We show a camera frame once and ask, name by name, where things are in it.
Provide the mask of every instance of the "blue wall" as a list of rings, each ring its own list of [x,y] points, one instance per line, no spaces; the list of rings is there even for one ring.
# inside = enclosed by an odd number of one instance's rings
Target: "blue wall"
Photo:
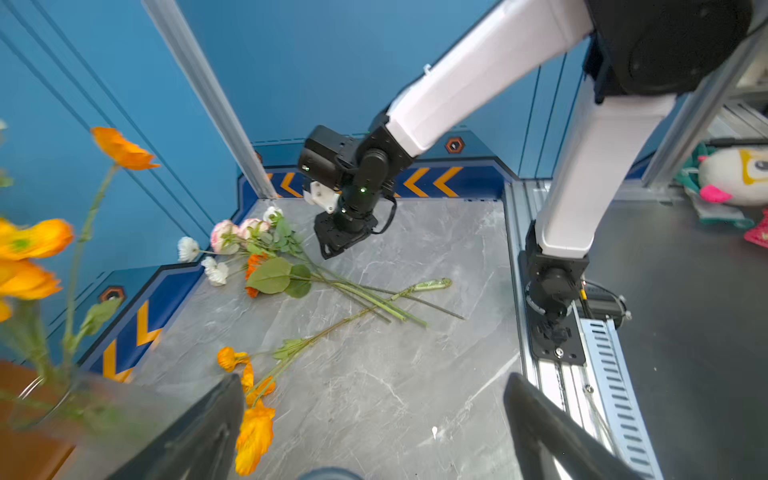
[[[365,132],[494,0],[179,0],[248,138],[300,141],[317,124]],[[550,177],[586,44],[533,71],[464,124],[523,177]]]
[[[207,244],[236,210],[235,162],[140,2],[0,0],[0,65],[0,168],[15,180],[0,190],[3,217],[60,217],[80,230],[111,164],[91,127],[116,127],[162,165],[114,179],[81,300],[115,270],[174,263],[183,235]],[[72,250],[41,261],[64,285]],[[50,330],[63,309],[63,293],[46,299]]]

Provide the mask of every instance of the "pink flower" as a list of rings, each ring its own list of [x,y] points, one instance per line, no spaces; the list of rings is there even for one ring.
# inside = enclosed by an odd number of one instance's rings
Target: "pink flower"
[[[216,253],[222,253],[224,255],[231,255],[236,253],[240,246],[237,243],[229,243],[224,246],[224,236],[230,233],[237,235],[237,225],[229,220],[219,222],[214,227],[214,231],[210,233],[210,247],[214,249]]]
[[[248,240],[250,238],[249,228],[253,229],[254,232],[257,231],[257,229],[260,232],[266,232],[270,229],[270,223],[259,220],[258,218],[247,218],[240,224],[240,229],[238,230],[237,235],[243,240]]]

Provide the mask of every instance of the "dark gray floor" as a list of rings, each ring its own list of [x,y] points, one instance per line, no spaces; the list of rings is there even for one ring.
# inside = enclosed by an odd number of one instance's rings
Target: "dark gray floor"
[[[666,480],[766,477],[768,250],[741,235],[616,202],[590,252],[633,313],[619,337]]]

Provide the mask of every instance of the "gray marble surface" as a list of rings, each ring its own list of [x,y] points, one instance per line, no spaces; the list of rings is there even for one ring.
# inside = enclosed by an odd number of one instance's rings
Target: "gray marble surface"
[[[252,216],[268,204],[283,209],[319,259],[316,207],[259,201]],[[403,201],[389,231],[323,264],[389,290],[447,276],[450,289],[420,295],[466,320],[405,299],[399,304],[429,328],[368,315],[317,343],[265,399],[277,410],[275,438],[252,478],[293,480],[323,466],[366,479],[520,478],[502,405],[508,374],[521,368],[502,203]],[[199,285],[134,383],[193,401],[220,378],[222,347],[267,352],[359,310],[330,288],[252,300],[243,287],[243,273],[225,286]],[[260,378],[273,360],[253,364]]]

